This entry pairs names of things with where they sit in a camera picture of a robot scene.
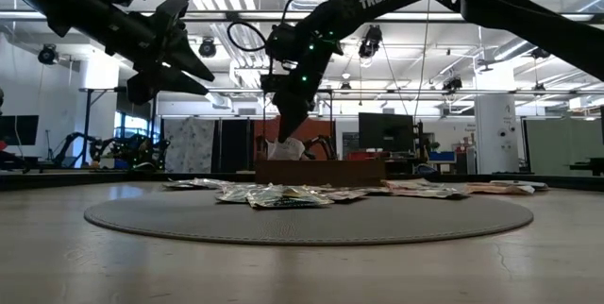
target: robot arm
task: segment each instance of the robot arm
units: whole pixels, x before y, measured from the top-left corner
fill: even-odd
[[[116,53],[134,63],[138,74],[128,81],[128,97],[136,104],[160,91],[205,95],[208,90],[186,76],[187,72],[213,81],[210,70],[197,58],[180,20],[188,0],[166,0],[150,16],[126,13],[114,5],[129,6],[133,0],[24,0],[41,12],[48,26],[64,37],[71,28],[97,40],[106,54]]]
[[[421,0],[327,0],[296,26],[274,26],[266,52],[280,62],[297,62],[282,78],[273,103],[281,113],[283,142],[312,109],[323,73],[339,40],[376,17]],[[435,0],[470,23],[505,29],[604,80],[604,31],[570,21],[529,0]]]

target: white column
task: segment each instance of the white column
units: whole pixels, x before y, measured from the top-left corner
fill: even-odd
[[[476,75],[479,90],[513,90],[513,66],[501,62]],[[476,97],[478,172],[518,172],[516,110],[512,94]]]
[[[82,88],[112,89],[118,85],[120,65],[116,59],[101,54],[82,61],[80,75],[82,76]],[[96,101],[91,106],[88,134],[106,140],[113,137],[117,93],[108,92],[98,97],[99,95],[101,93],[92,94],[92,101],[95,99]],[[85,129],[86,98],[86,93],[80,93],[77,97],[75,131],[82,133]],[[74,154],[76,156],[82,148],[82,143],[82,140],[74,142]],[[86,155],[88,157],[87,161],[90,161],[90,154],[87,152]]]

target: gray round mat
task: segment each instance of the gray round mat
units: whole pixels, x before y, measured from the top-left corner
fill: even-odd
[[[86,210],[104,228],[162,238],[252,245],[383,245],[498,233],[532,221],[509,202],[372,196],[321,209],[254,210],[217,204],[214,192],[148,194]]]

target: brown box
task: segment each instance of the brown box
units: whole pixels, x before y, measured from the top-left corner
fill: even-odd
[[[334,187],[380,186],[386,178],[383,161],[261,160],[256,161],[256,182],[276,185]]]

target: computer monitor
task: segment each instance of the computer monitor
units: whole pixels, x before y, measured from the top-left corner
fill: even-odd
[[[413,117],[359,113],[359,147],[381,148],[389,152],[415,152]]]
[[[21,145],[36,144],[38,115],[24,115],[16,118],[18,138],[15,133],[15,116],[0,116],[0,141],[4,141],[8,145],[18,145],[19,140],[21,140]]]

